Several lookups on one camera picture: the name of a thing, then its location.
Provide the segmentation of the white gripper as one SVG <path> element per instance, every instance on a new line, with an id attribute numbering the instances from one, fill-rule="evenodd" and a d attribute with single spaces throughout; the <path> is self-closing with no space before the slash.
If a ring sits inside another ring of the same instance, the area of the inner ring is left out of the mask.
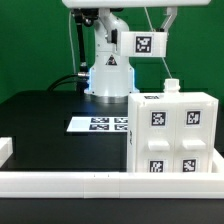
<path id="1" fill-rule="evenodd" d="M 211 0 L 62 0 L 67 8 L 135 8 L 135 7 L 167 7 L 165 20 L 157 29 L 168 32 L 177 17 L 178 6 L 208 5 Z M 117 44 L 118 30 L 110 32 L 109 43 Z"/>

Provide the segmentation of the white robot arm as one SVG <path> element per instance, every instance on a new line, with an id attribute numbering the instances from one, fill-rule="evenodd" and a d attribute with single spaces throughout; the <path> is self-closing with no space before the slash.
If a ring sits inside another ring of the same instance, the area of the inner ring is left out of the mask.
<path id="1" fill-rule="evenodd" d="M 122 102 L 137 91 L 131 57 L 165 58 L 168 29 L 182 6 L 207 5 L 211 0 L 62 0 L 76 24 L 95 32 L 95 62 L 84 93 L 101 102 Z M 114 12 L 123 8 L 164 7 L 166 19 L 155 31 L 131 31 Z"/>

